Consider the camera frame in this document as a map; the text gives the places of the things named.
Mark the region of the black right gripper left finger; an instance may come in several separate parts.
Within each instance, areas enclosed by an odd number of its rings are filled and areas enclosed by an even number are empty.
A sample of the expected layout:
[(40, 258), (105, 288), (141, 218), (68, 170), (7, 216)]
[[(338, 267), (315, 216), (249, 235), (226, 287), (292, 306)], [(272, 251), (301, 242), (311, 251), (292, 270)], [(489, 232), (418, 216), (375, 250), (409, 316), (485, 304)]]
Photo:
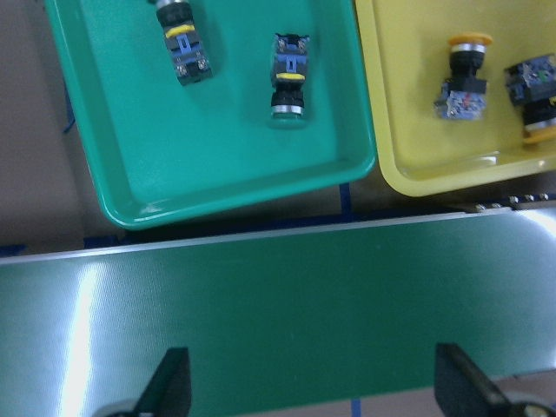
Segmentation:
[(189, 350), (167, 350), (131, 416), (188, 416), (192, 405)]

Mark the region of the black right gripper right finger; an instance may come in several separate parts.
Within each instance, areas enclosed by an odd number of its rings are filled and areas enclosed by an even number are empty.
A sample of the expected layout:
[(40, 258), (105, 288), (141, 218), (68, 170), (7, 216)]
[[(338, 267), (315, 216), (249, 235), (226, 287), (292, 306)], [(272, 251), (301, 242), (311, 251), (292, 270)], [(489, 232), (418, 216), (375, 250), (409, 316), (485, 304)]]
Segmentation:
[(457, 344), (435, 348), (434, 398), (444, 416), (516, 416), (513, 403)]

